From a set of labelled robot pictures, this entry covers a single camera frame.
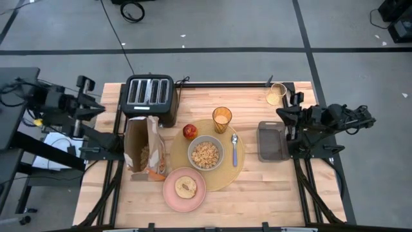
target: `toaster slot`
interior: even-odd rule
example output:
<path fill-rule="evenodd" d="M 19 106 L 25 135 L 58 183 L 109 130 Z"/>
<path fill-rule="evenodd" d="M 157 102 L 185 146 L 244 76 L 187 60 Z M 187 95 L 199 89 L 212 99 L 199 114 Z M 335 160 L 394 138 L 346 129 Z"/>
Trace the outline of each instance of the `toaster slot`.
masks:
<path fill-rule="evenodd" d="M 159 103 L 166 103 L 167 101 L 167 92 L 168 92 L 168 80 L 160 81 L 160 93 L 159 93 Z"/>
<path fill-rule="evenodd" d="M 136 96 L 137 96 L 137 91 L 139 89 L 139 80 L 133 80 L 131 81 L 131 86 L 129 90 L 129 98 L 128 98 L 128 103 L 135 103 L 136 102 Z"/>
<path fill-rule="evenodd" d="M 152 90 L 150 94 L 150 103 L 157 103 L 159 92 L 159 80 L 152 80 Z"/>
<path fill-rule="evenodd" d="M 137 103 L 143 103 L 146 96 L 147 80 L 140 81 Z"/>

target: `placemat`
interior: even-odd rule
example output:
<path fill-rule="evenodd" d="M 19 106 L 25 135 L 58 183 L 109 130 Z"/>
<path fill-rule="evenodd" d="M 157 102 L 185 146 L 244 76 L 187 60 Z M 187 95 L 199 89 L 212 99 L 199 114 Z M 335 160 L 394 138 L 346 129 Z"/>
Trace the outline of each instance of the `placemat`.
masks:
<path fill-rule="evenodd" d="M 225 133 L 216 133 L 214 131 L 212 119 L 203 119 L 191 124 L 197 127 L 198 136 L 210 135 L 220 140 L 223 150 L 225 151 L 223 161 L 216 169 L 211 171 L 200 171 L 193 167 L 187 158 L 187 149 L 191 143 L 191 140 L 186 139 L 183 136 L 183 133 L 179 131 L 179 133 L 177 133 L 174 137 L 170 152 L 170 163 L 172 169 L 174 170 L 182 167 L 190 167 L 198 170 L 205 179 L 207 191 L 217 191 L 228 186 L 236 179 L 236 177 L 238 177 L 245 161 L 245 149 L 241 138 L 238 135 L 238 166 L 234 167 L 232 135 L 233 133 L 236 133 L 235 130 L 233 130 L 233 128 L 229 125 Z"/>

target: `spoon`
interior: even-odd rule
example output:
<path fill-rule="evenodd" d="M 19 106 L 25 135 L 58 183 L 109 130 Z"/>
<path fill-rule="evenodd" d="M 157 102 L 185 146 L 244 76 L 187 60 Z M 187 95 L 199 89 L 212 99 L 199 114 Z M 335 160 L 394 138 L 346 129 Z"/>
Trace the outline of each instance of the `spoon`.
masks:
<path fill-rule="evenodd" d="M 234 133 L 232 135 L 232 143 L 233 143 L 233 166 L 238 166 L 238 153 L 236 151 L 236 144 L 238 143 L 238 136 Z"/>

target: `red apple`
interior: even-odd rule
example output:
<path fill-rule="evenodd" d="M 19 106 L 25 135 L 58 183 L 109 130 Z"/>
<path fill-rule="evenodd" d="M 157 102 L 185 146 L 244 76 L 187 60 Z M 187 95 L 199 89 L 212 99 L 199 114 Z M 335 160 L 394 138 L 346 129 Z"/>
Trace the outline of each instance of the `red apple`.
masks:
<path fill-rule="evenodd" d="M 183 128 L 183 136 L 186 139 L 195 139 L 198 136 L 198 129 L 192 124 L 188 124 Z"/>

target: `glass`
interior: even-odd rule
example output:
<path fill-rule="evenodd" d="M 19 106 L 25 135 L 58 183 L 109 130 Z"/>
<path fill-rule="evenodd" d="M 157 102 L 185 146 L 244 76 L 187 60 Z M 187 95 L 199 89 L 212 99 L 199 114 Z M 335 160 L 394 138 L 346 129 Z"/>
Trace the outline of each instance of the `glass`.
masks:
<path fill-rule="evenodd" d="M 217 107 L 214 109 L 212 117 L 214 131 L 216 131 L 216 133 L 224 133 L 232 120 L 232 112 L 226 107 Z"/>
<path fill-rule="evenodd" d="M 281 83 L 275 83 L 270 87 L 270 91 L 266 95 L 266 101 L 273 105 L 276 106 L 279 104 L 279 100 L 282 99 L 283 96 L 286 94 L 286 86 L 284 86 Z"/>

